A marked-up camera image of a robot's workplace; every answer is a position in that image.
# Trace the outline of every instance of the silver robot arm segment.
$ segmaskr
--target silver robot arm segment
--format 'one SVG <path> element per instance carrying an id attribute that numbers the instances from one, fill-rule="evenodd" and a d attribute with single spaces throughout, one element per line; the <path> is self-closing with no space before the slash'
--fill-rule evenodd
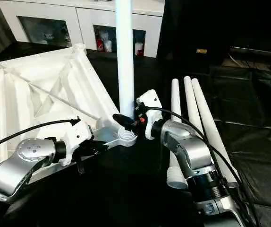
<path id="1" fill-rule="evenodd" d="M 0 201 L 14 202 L 18 192 L 38 169 L 58 162 L 62 166 L 69 165 L 79 144 L 91 137 L 89 126 L 80 121 L 60 141 L 55 138 L 28 138 L 21 141 L 15 152 L 0 163 Z"/>
<path id="2" fill-rule="evenodd" d="M 215 170 L 208 147 L 190 126 L 168 120 L 163 124 L 160 139 L 176 155 L 186 179 Z"/>

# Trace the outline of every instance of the white plastic connector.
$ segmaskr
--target white plastic connector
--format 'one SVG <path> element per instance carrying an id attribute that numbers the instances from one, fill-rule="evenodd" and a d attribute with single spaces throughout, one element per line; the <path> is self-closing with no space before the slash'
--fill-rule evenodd
<path id="1" fill-rule="evenodd" d="M 178 79 L 173 79 L 171 83 L 171 111 L 181 115 Z M 182 122 L 181 119 L 173 115 L 171 119 Z M 167 185 L 175 189 L 186 189 L 188 187 L 178 160 L 172 151 L 170 152 L 169 168 L 167 170 Z"/>
<path id="2" fill-rule="evenodd" d="M 81 51 L 81 52 L 84 52 L 85 54 L 87 54 L 87 52 L 86 52 L 86 46 L 84 44 L 75 44 L 73 46 L 73 50 L 75 52 Z"/>
<path id="3" fill-rule="evenodd" d="M 119 129 L 118 135 L 120 137 L 120 145 L 124 147 L 131 147 L 136 143 L 137 136 L 133 132 L 125 130 L 123 127 Z"/>
<path id="4" fill-rule="evenodd" d="M 66 145 L 66 158 L 60 159 L 62 166 L 68 166 L 71 163 L 74 151 L 79 147 L 79 144 L 85 140 L 89 140 L 92 133 L 87 123 L 80 121 L 65 133 L 61 138 Z"/>
<path id="5" fill-rule="evenodd" d="M 155 90 L 146 91 L 140 97 L 136 99 L 136 103 L 144 103 L 145 106 L 159 107 L 162 108 L 161 102 Z M 153 140 L 154 137 L 151 136 L 152 126 L 155 122 L 162 119 L 162 112 L 158 110 L 148 110 L 147 113 L 147 126 L 145 130 L 145 136 L 149 140 Z"/>

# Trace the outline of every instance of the white cabinet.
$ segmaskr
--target white cabinet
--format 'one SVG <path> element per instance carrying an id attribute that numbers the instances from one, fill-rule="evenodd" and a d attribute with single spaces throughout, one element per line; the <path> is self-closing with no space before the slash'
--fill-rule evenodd
<path id="1" fill-rule="evenodd" d="M 134 47 L 156 57 L 165 0 L 132 0 Z M 17 41 L 116 51 L 115 0 L 0 0 L 0 8 Z M 107 45 L 101 33 L 109 36 Z"/>
<path id="2" fill-rule="evenodd" d="M 83 43 L 74 7 L 0 1 L 0 8 L 17 41 L 59 46 Z"/>
<path id="3" fill-rule="evenodd" d="M 88 49 L 97 50 L 96 37 L 99 27 L 104 27 L 109 33 L 115 33 L 115 29 L 111 29 L 116 27 L 115 12 L 77 8 L 77 13 L 83 40 Z M 161 23 L 162 17 L 133 14 L 134 42 L 144 44 L 144 56 L 156 57 Z"/>

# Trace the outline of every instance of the white cylindrical rod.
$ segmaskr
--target white cylindrical rod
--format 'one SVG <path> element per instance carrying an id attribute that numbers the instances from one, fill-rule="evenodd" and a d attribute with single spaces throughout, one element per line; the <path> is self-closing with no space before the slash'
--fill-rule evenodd
<path id="1" fill-rule="evenodd" d="M 181 115 L 181 104 L 179 98 L 178 80 L 173 79 L 171 83 L 171 111 Z M 182 122 L 181 119 L 171 116 L 173 121 Z M 187 188 L 186 180 L 173 152 L 170 152 L 169 168 L 167 170 L 167 185 L 175 189 Z"/>
<path id="2" fill-rule="evenodd" d="M 201 117 L 197 109 L 196 100 L 195 100 L 194 91 L 192 88 L 190 77 L 184 77 L 184 85 L 185 85 L 185 94 L 186 94 L 189 121 L 192 124 L 194 124 L 201 131 L 201 133 L 203 133 Z"/>
<path id="3" fill-rule="evenodd" d="M 173 79 L 171 82 L 171 111 L 181 115 L 178 79 Z M 171 119 L 176 122 L 182 122 L 180 118 L 173 115 L 171 115 Z"/>
<path id="4" fill-rule="evenodd" d="M 120 113 L 134 118 L 134 59 L 131 0 L 115 0 Z"/>
<path id="5" fill-rule="evenodd" d="M 229 156 L 227 154 L 227 151 L 225 149 L 225 146 L 221 140 L 219 131 L 217 130 L 217 127 L 215 125 L 214 119 L 211 115 L 210 109 L 208 107 L 208 104 L 206 102 L 206 99 L 203 95 L 203 91 L 201 89 L 201 86 L 197 79 L 192 79 L 192 86 L 195 94 L 196 103 L 202 118 L 203 127 L 206 132 L 206 136 L 208 138 L 209 143 L 215 147 L 229 162 L 229 164 L 232 166 Z M 225 165 L 225 163 L 221 160 L 221 158 L 215 154 L 216 160 L 219 164 L 220 170 L 224 177 L 226 177 L 227 181 L 230 183 L 230 185 L 235 184 L 236 179 L 232 175 L 232 173 L 229 171 L 228 167 Z"/>

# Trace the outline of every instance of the glass cabinet door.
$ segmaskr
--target glass cabinet door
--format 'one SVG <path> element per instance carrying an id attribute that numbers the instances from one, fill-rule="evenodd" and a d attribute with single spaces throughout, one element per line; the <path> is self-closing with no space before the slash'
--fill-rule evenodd
<path id="1" fill-rule="evenodd" d="M 18 18 L 30 42 L 71 47 L 65 21 L 21 16 Z"/>
<path id="2" fill-rule="evenodd" d="M 82 37 L 87 49 L 116 52 L 115 12 L 77 8 Z M 133 47 L 136 56 L 156 57 L 162 17 L 132 15 Z"/>
<path id="3" fill-rule="evenodd" d="M 83 43 L 75 7 L 0 1 L 0 8 L 19 42 L 63 47 Z"/>
<path id="4" fill-rule="evenodd" d="M 93 25 L 96 47 L 101 52 L 117 52 L 116 28 Z M 135 56 L 144 55 L 146 31 L 133 29 L 133 47 Z"/>

